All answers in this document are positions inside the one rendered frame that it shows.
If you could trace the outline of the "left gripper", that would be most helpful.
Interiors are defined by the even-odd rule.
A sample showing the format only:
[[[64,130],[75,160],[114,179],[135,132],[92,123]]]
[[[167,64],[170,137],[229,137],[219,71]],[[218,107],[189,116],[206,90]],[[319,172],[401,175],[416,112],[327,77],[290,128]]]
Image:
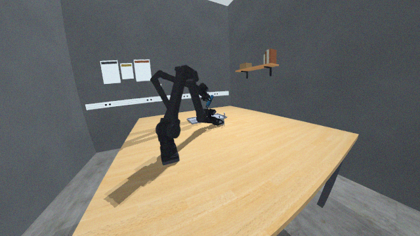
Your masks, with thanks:
[[[201,96],[201,99],[203,99],[203,101],[206,101],[206,102],[210,101],[211,102],[211,97],[210,97],[209,93],[207,93],[207,95],[202,93],[200,96]],[[210,100],[208,98],[210,98]]]

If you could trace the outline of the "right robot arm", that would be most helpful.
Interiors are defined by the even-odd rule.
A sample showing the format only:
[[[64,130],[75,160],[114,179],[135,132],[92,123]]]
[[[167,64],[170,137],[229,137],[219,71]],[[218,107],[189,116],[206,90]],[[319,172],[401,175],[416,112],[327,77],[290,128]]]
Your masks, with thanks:
[[[175,71],[175,81],[173,83],[167,111],[164,117],[161,118],[160,122],[156,125],[156,134],[160,142],[162,162],[179,158],[174,138],[178,138],[180,135],[179,107],[185,84],[190,92],[196,110],[196,120],[199,123],[208,123],[209,118],[210,121],[215,121],[213,115],[217,112],[215,109],[203,109],[202,107],[196,85],[196,82],[199,81],[197,71],[187,65],[181,67],[177,66],[175,67]]]

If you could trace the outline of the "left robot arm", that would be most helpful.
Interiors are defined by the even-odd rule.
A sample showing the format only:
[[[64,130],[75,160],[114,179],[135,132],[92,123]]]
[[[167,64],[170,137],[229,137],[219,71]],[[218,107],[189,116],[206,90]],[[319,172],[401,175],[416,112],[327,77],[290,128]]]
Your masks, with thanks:
[[[151,82],[153,83],[153,85],[155,86],[155,88],[156,88],[156,90],[157,90],[157,92],[158,92],[158,94],[159,94],[159,96],[161,97],[161,99],[163,100],[163,103],[165,104],[165,107],[167,108],[167,106],[168,106],[168,103],[169,103],[169,99],[168,99],[168,97],[167,97],[167,95],[165,94],[165,92],[164,92],[164,90],[163,90],[163,88],[162,88],[162,86],[160,85],[160,83],[159,83],[159,80],[158,80],[158,78],[159,77],[161,77],[162,79],[166,79],[166,80],[168,80],[168,81],[172,81],[172,82],[174,82],[175,81],[175,76],[173,76],[173,75],[169,75],[168,73],[165,73],[165,72],[163,72],[163,71],[161,71],[161,70],[159,70],[159,71],[157,71],[153,76],[152,76],[152,78],[150,79],[151,80]],[[204,93],[205,95],[207,95],[207,91],[209,90],[208,89],[208,87],[204,84],[204,83],[201,83],[199,86],[197,85],[197,88],[198,88],[198,93],[199,93],[199,95],[201,95],[202,93]],[[202,90],[201,90],[202,89]]]

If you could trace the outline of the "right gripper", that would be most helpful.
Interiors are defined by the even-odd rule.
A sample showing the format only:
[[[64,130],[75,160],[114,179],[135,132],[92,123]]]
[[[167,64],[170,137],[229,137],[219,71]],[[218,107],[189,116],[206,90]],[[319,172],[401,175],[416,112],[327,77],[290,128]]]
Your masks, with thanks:
[[[219,121],[222,121],[222,120],[215,117],[215,121],[210,121],[210,118],[209,118],[209,122],[208,123],[211,123],[211,124],[217,125],[217,126],[219,126],[220,124],[223,124],[224,123],[224,121],[222,121],[222,123],[219,123]]]

